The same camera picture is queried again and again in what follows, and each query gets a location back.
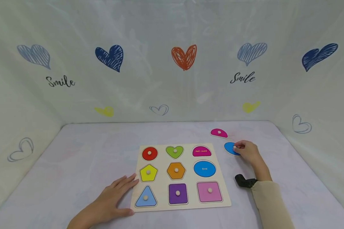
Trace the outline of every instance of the heart drawing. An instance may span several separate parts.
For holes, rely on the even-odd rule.
[[[156,107],[150,107],[150,110],[153,111],[154,113],[156,113],[157,115],[165,115],[168,112],[168,106],[163,104],[160,105],[159,108]]]
[[[30,63],[50,68],[50,54],[40,45],[32,45],[31,48],[25,45],[18,45],[17,50],[22,57]]]
[[[122,61],[124,60],[124,51],[121,46],[114,45],[110,48],[110,51],[107,52],[103,48],[97,47],[95,54],[99,61],[104,63],[107,67],[120,72],[120,67]]]
[[[106,117],[112,117],[114,112],[112,107],[105,107],[104,109],[102,108],[94,108],[99,114],[104,115]]]
[[[237,58],[245,62],[246,66],[248,66],[251,61],[263,55],[267,49],[268,45],[266,43],[257,43],[254,46],[252,46],[250,43],[246,43],[242,45],[237,53]]]
[[[260,101],[257,101],[254,104],[251,103],[244,103],[242,105],[242,110],[246,113],[251,113],[252,111],[254,111],[258,106],[260,105]]]
[[[324,46],[321,51],[318,48],[308,51],[302,57],[302,65],[305,68],[306,72],[309,71],[315,64],[325,60],[331,56],[338,49],[338,44],[331,43]]]
[[[27,143],[30,147],[30,152],[28,151],[24,151],[23,150],[23,144]],[[33,154],[33,149],[34,149],[34,145],[32,140],[29,137],[25,137],[22,140],[20,140],[19,142],[19,150],[12,152],[9,156],[8,156],[8,161],[9,162],[16,162],[22,159],[25,159],[26,157],[29,157],[31,154]]]
[[[175,63],[184,71],[186,71],[189,70],[191,66],[194,64],[196,58],[196,51],[197,46],[192,45],[187,49],[186,54],[180,47],[172,48],[171,53]]]
[[[302,122],[301,116],[295,114],[292,118],[293,131],[299,134],[306,134],[311,132],[312,125],[308,122]]]

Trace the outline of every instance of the light blue triangle puzzle piece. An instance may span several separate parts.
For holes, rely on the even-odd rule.
[[[157,205],[157,200],[152,193],[150,186],[145,186],[143,192],[139,196],[138,200],[135,203],[135,207],[154,207]]]

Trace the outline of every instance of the white fabric wall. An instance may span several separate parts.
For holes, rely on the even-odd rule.
[[[245,63],[246,43],[265,52]],[[344,0],[0,0],[0,205],[66,123],[211,120],[272,121],[344,206]]]

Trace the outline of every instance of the white tablecloth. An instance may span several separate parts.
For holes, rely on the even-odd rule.
[[[213,128],[229,138],[211,136]],[[66,228],[105,186],[135,172],[140,145],[201,142],[214,145],[231,207],[141,212],[96,228],[261,228],[251,191],[234,180],[237,174],[253,178],[252,169],[223,147],[241,139],[258,145],[297,229],[344,229],[343,207],[269,121],[66,125],[1,207],[0,229]],[[130,200],[129,191],[119,207],[129,207]]]

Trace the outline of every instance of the black wrist strap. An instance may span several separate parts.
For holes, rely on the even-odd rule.
[[[245,179],[242,174],[238,174],[234,177],[236,179],[237,184],[240,187],[244,188],[252,188],[252,186],[256,183],[256,179]]]

